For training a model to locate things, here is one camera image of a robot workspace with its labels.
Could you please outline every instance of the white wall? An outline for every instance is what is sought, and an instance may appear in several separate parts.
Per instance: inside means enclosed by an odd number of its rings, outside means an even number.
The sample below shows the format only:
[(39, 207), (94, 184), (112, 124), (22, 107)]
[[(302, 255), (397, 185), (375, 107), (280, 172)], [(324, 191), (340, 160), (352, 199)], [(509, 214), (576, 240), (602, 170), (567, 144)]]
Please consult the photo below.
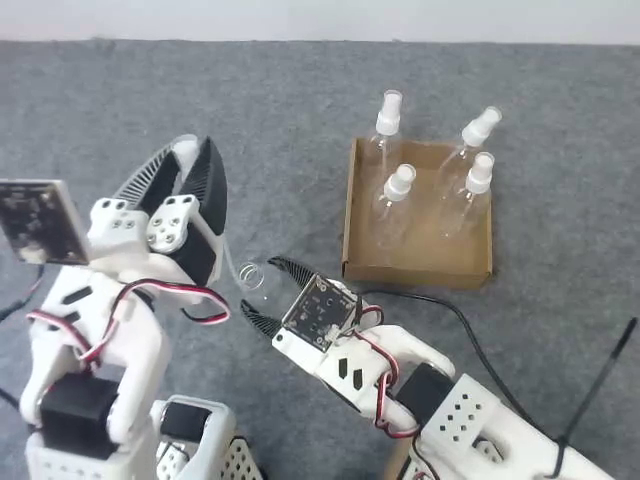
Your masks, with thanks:
[(640, 0), (0, 0), (0, 39), (92, 37), (640, 44)]

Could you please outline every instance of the wire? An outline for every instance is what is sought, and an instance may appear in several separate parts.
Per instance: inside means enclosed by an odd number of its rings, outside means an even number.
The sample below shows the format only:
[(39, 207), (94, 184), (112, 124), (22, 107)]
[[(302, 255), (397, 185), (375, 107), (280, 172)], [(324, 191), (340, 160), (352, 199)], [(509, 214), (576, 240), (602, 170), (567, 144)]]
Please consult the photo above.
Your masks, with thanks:
[(578, 426), (578, 423), (580, 423), (580, 420), (582, 420), (582, 417), (584, 416), (585, 412), (591, 406), (593, 399), (596, 397), (596, 395), (600, 391), (600, 388), (602, 387), (605, 380), (613, 370), (613, 367), (615, 367), (616, 362), (620, 357), (620, 354), (622, 353), (624, 348), (627, 346), (627, 343), (631, 338), (631, 334), (634, 332), (637, 326), (638, 326), (638, 319), (634, 317), (627, 324), (626, 328), (624, 329), (624, 332), (622, 333), (622, 336), (618, 340), (618, 343), (616, 344), (615, 348), (609, 354), (609, 358), (603, 365), (602, 369), (600, 370), (600, 373), (598, 373), (598, 376), (596, 377), (593, 384), (591, 385), (591, 388), (589, 388), (589, 391), (584, 396), (584, 399), (582, 400), (582, 402), (580, 402), (580, 405), (578, 406), (576, 413), (574, 413), (573, 417), (571, 417), (571, 420), (569, 420), (567, 428), (565, 428), (562, 435), (560, 435), (556, 440), (556, 443), (558, 444), (558, 456), (556, 458), (556, 465), (553, 469), (553, 473), (551, 474), (551, 476), (547, 478), (554, 479), (554, 478), (558, 478), (558, 476), (560, 475), (560, 472), (562, 471), (562, 464), (564, 463), (564, 454), (567, 447), (569, 446), (569, 442), (571, 441), (571, 436), (573, 435), (573, 432)]
[(480, 342), (478, 341), (478, 337), (476, 337), (476, 334), (471, 328), (471, 324), (469, 323), (469, 320), (467, 320), (467, 318), (464, 316), (464, 314), (458, 307), (456, 307), (453, 303), (447, 300), (442, 300), (435, 297), (429, 297), (426, 295), (418, 295), (415, 293), (395, 292), (393, 290), (372, 289), (372, 290), (366, 290), (364, 292), (361, 292), (360, 294), (369, 295), (373, 293), (379, 293), (383, 295), (393, 295), (396, 297), (411, 298), (414, 300), (422, 300), (424, 302), (435, 303), (437, 305), (442, 305), (443, 307), (446, 307), (449, 310), (451, 310), (453, 313), (455, 313), (456, 316), (458, 317), (458, 320), (460, 320), (460, 323), (462, 323), (462, 326), (464, 327), (465, 332), (467, 333), (467, 336), (469, 337), (469, 340), (471, 341), (471, 344), (473, 345), (473, 348), (476, 351), (476, 354), (478, 355), (478, 358), (480, 358), (482, 365), (484, 365), (487, 372), (489, 372), (489, 375), (491, 376), (493, 381), (496, 383), (496, 385), (498, 386), (502, 394), (507, 398), (509, 403), (511, 403), (513, 408), (518, 412), (518, 414), (524, 420), (526, 420), (529, 424), (531, 424), (533, 427), (538, 429), (540, 432), (545, 433), (545, 431), (540, 427), (540, 425), (538, 425), (537, 422), (535, 422), (533, 418), (531, 418), (531, 415), (529, 415), (526, 409), (520, 404), (520, 402), (515, 397), (515, 395), (511, 393), (511, 390), (509, 390), (509, 388), (504, 383), (502, 378), (500, 378), (500, 375), (498, 375), (498, 372), (496, 372), (495, 368), (493, 368), (493, 365), (491, 365), (491, 362), (487, 358), (486, 354), (484, 353), (484, 350), (482, 349), (482, 346), (480, 345)]
[(391, 385), (395, 385), (395, 383), (398, 381), (398, 378), (400, 378), (400, 366), (398, 365), (398, 361), (393, 357), (393, 355), (391, 355), (384, 348), (375, 344), (368, 338), (362, 336), (357, 330), (354, 330), (353, 335), (357, 339), (367, 342), (373, 350), (382, 355), (389, 362), (389, 365), (391, 367)]
[(63, 317), (58, 317), (56, 315), (43, 312), (42, 310), (33, 310), (32, 312), (29, 312), (26, 317), (32, 320), (41, 320), (49, 325), (64, 330), (73, 339), (75, 346), (82, 354), (86, 353), (91, 348), (91, 344), (86, 337)]
[(376, 418), (373, 422), (376, 428), (383, 430), (387, 436), (399, 439), (399, 438), (410, 438), (413, 437), (416, 433), (420, 431), (420, 425), (416, 422), (416, 426), (410, 430), (405, 431), (393, 431), (391, 430), (391, 426), (389, 422), (383, 419), (384, 413), (384, 401), (387, 398), (387, 387), (393, 385), (390, 372), (383, 373), (378, 379), (378, 397), (376, 401)]
[(436, 472), (436, 469), (433, 468), (433, 465), (431, 465), (431, 462), (429, 462), (426, 458), (424, 458), (422, 454), (418, 451), (418, 447), (416, 446), (417, 441), (418, 441), (418, 435), (414, 436), (413, 441), (411, 442), (411, 449), (413, 450), (413, 453), (416, 455), (416, 457), (420, 459), (422, 463), (426, 465), (427, 469), (429, 470), (429, 475), (431, 475), (431, 478), (433, 478), (433, 480), (440, 480), (440, 475), (438, 475), (438, 472)]
[(18, 402), (18, 399), (7, 392), (4, 388), (0, 388), (0, 398), (7, 402), (11, 408), (20, 413), (20, 402)]
[(371, 312), (376, 312), (378, 314), (378, 323), (375, 324), (376, 327), (384, 324), (384, 311), (380, 305), (369, 305), (362, 309), (362, 315), (366, 315)]
[(205, 318), (193, 318), (193, 321), (198, 322), (202, 325), (213, 325), (222, 322), (226, 322), (231, 316), (231, 309), (227, 301), (222, 298), (217, 292), (211, 290), (207, 287), (198, 287), (196, 285), (184, 284), (184, 283), (173, 283), (173, 282), (163, 282), (161, 280), (156, 280), (153, 278), (142, 278), (140, 280), (136, 280), (134, 282), (128, 283), (125, 285), (122, 290), (116, 296), (113, 305), (111, 306), (111, 312), (109, 313), (109, 320), (107, 321), (107, 326), (105, 327), (104, 333), (102, 335), (102, 339), (95, 344), (93, 347), (89, 349), (86, 353), (84, 353), (80, 359), (84, 360), (88, 363), (91, 363), (96, 358), (100, 356), (102, 350), (104, 350), (105, 346), (109, 342), (109, 340), (115, 334), (118, 328), (118, 322), (115, 319), (115, 313), (118, 309), (118, 306), (122, 300), (134, 290), (141, 287), (154, 287), (159, 290), (169, 291), (169, 292), (178, 292), (178, 293), (189, 293), (199, 295), (205, 298), (210, 299), (222, 308), (223, 312)]
[(44, 276), (44, 264), (38, 265), (36, 279), (34, 280), (31, 287), (29, 287), (29, 290), (27, 290), (27, 294), (23, 298), (13, 302), (8, 307), (5, 307), (0, 310), (0, 322), (2, 322), (3, 320), (6, 320), (12, 313), (17, 312), (18, 310), (26, 306), (31, 301), (33, 296), (38, 291), (38, 287), (40, 287), (40, 284), (42, 283), (43, 276)]

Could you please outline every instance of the white bracket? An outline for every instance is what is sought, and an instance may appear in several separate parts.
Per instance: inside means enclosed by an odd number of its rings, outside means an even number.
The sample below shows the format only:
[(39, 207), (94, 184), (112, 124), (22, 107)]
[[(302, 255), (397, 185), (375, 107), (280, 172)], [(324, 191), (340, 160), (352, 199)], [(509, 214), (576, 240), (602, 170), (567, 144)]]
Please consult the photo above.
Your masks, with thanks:
[(200, 217), (199, 209), (200, 202), (194, 195), (167, 197), (147, 226), (147, 241), (151, 249), (166, 255), (182, 247), (187, 240), (189, 222)]
[(129, 202), (118, 198), (101, 198), (91, 209), (91, 228), (87, 233), (94, 258), (119, 255), (147, 255), (146, 228), (149, 217), (139, 210), (129, 210)]
[(438, 445), (448, 458), (462, 458), (499, 406), (498, 397), (462, 375), (422, 430), (422, 441)]

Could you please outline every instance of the clear plastic bottle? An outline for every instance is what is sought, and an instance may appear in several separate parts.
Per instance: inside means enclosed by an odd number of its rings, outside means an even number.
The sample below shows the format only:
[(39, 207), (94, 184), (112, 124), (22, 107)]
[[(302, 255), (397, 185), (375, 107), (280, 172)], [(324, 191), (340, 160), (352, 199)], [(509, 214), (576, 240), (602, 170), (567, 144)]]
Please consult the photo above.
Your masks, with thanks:
[(371, 205), (371, 235), (380, 250), (398, 247), (411, 222), (408, 195), (416, 169), (402, 164), (374, 194)]
[(491, 203), (493, 155), (476, 155), (466, 178), (458, 180), (442, 199), (438, 209), (438, 228), (445, 238), (471, 231), (484, 218)]
[(369, 182), (376, 186), (382, 183), (400, 165), (402, 139), (400, 137), (400, 107), (402, 94), (397, 90), (387, 90), (384, 102), (378, 113), (376, 129), (364, 147), (362, 166), (375, 169), (374, 175), (368, 175)]
[(434, 200), (442, 201), (449, 190), (460, 179), (464, 180), (473, 165), (473, 158), (485, 142), (493, 128), (502, 119), (496, 107), (487, 107), (482, 115), (469, 122), (462, 130), (462, 142), (442, 162), (434, 182)]
[(300, 294), (289, 274), (266, 262), (243, 263), (237, 277), (244, 299), (260, 313), (279, 320)]

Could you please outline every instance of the black cable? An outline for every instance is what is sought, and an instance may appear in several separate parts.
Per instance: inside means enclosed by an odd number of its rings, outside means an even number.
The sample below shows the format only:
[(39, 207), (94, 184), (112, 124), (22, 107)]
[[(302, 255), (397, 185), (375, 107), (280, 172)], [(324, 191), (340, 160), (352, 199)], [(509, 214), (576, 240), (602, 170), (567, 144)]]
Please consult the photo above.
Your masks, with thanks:
[(44, 275), (44, 264), (38, 266), (38, 273), (36, 274), (36, 279), (34, 280), (31, 288), (29, 289), (29, 293), (24, 298), (20, 298), (13, 302), (8, 307), (0, 309), (0, 322), (6, 320), (9, 315), (17, 312), (21, 308), (23, 308), (27, 303), (31, 301), (35, 293), (38, 291), (38, 287), (40, 286), (40, 281), (42, 280), (42, 276)]
[(416, 435), (415, 437), (413, 437), (413, 440), (411, 441), (411, 449), (413, 450), (413, 453), (415, 453), (416, 457), (418, 457), (422, 461), (422, 463), (424, 463), (427, 466), (433, 480), (440, 480), (440, 475), (438, 475), (438, 472), (436, 472), (436, 469), (433, 468), (433, 465), (431, 465), (431, 462), (429, 462), (426, 458), (424, 458), (422, 454), (418, 451), (418, 448), (416, 447), (416, 442), (418, 441), (419, 436), (420, 435)]
[(393, 295), (396, 297), (411, 298), (414, 300), (422, 300), (424, 302), (435, 303), (437, 305), (442, 305), (443, 307), (446, 307), (449, 310), (451, 310), (453, 313), (455, 313), (456, 316), (458, 317), (458, 320), (460, 320), (460, 323), (462, 323), (462, 326), (464, 327), (467, 333), (467, 336), (469, 337), (469, 340), (471, 341), (471, 344), (473, 345), (473, 348), (476, 351), (476, 354), (478, 355), (478, 358), (480, 358), (482, 365), (484, 365), (484, 368), (487, 370), (487, 372), (489, 372), (489, 375), (491, 376), (493, 381), (496, 383), (496, 385), (498, 386), (502, 394), (507, 398), (509, 403), (511, 403), (511, 405), (516, 410), (516, 412), (518, 412), (518, 414), (524, 420), (526, 420), (529, 424), (531, 424), (533, 427), (538, 429), (540, 432), (545, 433), (545, 431), (540, 427), (540, 425), (538, 425), (533, 420), (533, 418), (531, 418), (531, 416), (526, 411), (526, 409), (520, 404), (520, 402), (515, 397), (515, 395), (511, 393), (507, 385), (502, 381), (502, 378), (500, 378), (500, 375), (498, 375), (498, 372), (496, 372), (496, 370), (493, 368), (493, 365), (491, 365), (491, 362), (489, 361), (486, 354), (484, 353), (484, 350), (482, 350), (482, 346), (478, 341), (478, 337), (476, 337), (476, 334), (471, 328), (471, 324), (469, 323), (469, 320), (467, 320), (467, 317), (464, 316), (464, 314), (458, 307), (456, 307), (453, 303), (447, 300), (442, 300), (440, 298), (429, 297), (427, 295), (418, 295), (415, 293), (396, 292), (393, 290), (372, 289), (372, 290), (366, 290), (364, 292), (360, 292), (360, 295), (369, 295), (373, 293), (379, 293), (383, 295)]
[[(26, 297), (16, 300), (8, 307), (0, 309), (0, 322), (2, 322), (3, 320), (6, 320), (9, 317), (9, 315), (11, 315), (14, 312), (17, 312), (18, 310), (20, 310), (22, 307), (24, 307), (27, 303), (31, 301), (35, 293), (38, 291), (38, 287), (40, 285), (40, 281), (42, 280), (43, 275), (44, 275), (44, 265), (39, 265), (38, 272), (36, 274), (36, 279), (31, 285), (31, 288), (29, 289), (29, 292), (27, 293)], [(0, 388), (0, 399), (7, 402), (7, 404), (11, 408), (13, 408), (16, 412), (18, 412), (18, 414), (20, 413), (20, 402), (18, 402), (18, 399), (3, 388)]]
[(560, 476), (560, 472), (562, 471), (562, 464), (564, 463), (564, 453), (567, 446), (569, 445), (569, 442), (571, 441), (571, 436), (573, 435), (573, 432), (578, 426), (578, 423), (580, 423), (580, 420), (582, 420), (582, 417), (584, 416), (585, 412), (591, 406), (593, 399), (596, 397), (596, 395), (600, 391), (600, 388), (602, 387), (605, 380), (613, 370), (613, 367), (615, 367), (616, 362), (620, 357), (620, 354), (624, 350), (624, 347), (627, 346), (627, 343), (631, 338), (631, 334), (633, 333), (633, 331), (636, 329), (637, 326), (638, 326), (638, 319), (634, 317), (627, 324), (627, 327), (624, 329), (624, 332), (620, 337), (620, 340), (618, 340), (618, 343), (616, 344), (615, 348), (612, 350), (611, 354), (609, 355), (609, 358), (607, 359), (602, 369), (600, 370), (600, 373), (598, 374), (593, 384), (591, 385), (591, 388), (589, 389), (587, 394), (584, 396), (584, 399), (578, 406), (576, 413), (574, 413), (573, 417), (571, 417), (571, 420), (569, 420), (569, 424), (567, 425), (567, 428), (565, 428), (562, 435), (560, 435), (556, 440), (556, 443), (558, 444), (558, 457), (556, 458), (556, 465), (555, 465), (555, 468), (553, 469), (553, 473), (551, 474), (550, 477), (547, 477), (547, 478), (554, 479)]
[(0, 398), (7, 402), (11, 408), (20, 413), (20, 402), (18, 402), (18, 399), (7, 392), (4, 388), (0, 388)]

